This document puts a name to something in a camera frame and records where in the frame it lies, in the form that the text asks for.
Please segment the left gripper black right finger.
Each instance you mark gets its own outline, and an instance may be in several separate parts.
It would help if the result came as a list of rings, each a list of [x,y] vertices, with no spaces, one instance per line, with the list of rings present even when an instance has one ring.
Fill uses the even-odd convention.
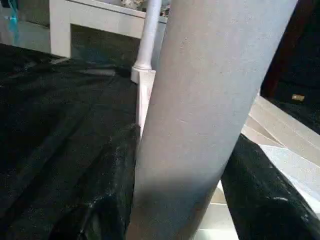
[[[258,144],[241,134],[221,183],[240,240],[318,240],[320,220]]]

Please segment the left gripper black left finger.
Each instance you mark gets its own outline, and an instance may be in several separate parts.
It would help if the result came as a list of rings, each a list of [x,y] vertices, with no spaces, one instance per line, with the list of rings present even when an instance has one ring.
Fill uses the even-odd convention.
[[[72,189],[52,240],[123,240],[132,212],[140,126],[110,137]]]

